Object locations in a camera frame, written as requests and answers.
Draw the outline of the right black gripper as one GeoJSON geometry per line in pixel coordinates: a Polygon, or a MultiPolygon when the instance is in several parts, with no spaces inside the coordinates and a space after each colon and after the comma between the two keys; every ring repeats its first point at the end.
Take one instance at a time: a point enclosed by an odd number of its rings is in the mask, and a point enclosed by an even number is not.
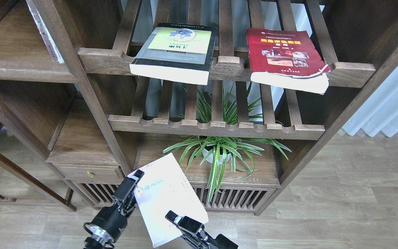
{"type": "Polygon", "coordinates": [[[181,237],[193,249],[237,249],[238,245],[223,234],[212,238],[206,231],[204,224],[188,216],[180,216],[168,211],[165,218],[182,232],[181,237]]]}

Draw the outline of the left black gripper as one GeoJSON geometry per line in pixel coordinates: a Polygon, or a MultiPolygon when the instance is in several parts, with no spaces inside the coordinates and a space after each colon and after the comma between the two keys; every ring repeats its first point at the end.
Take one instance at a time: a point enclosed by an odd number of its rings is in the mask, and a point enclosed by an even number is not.
{"type": "Polygon", "coordinates": [[[110,207],[103,207],[91,222],[84,223],[84,229],[90,233],[84,244],[114,244],[127,226],[127,220],[136,205],[134,190],[145,175],[140,169],[125,178],[113,194],[115,202],[110,207]]]}

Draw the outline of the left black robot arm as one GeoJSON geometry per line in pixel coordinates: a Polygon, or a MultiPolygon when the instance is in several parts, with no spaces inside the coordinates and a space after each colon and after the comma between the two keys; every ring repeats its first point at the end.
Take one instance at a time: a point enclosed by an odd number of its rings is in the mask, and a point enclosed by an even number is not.
{"type": "Polygon", "coordinates": [[[125,178],[113,194],[114,203],[103,207],[91,222],[84,223],[84,229],[90,233],[84,241],[85,249],[113,249],[127,226],[127,220],[136,205],[134,190],[145,173],[137,169],[134,175],[125,178]]]}

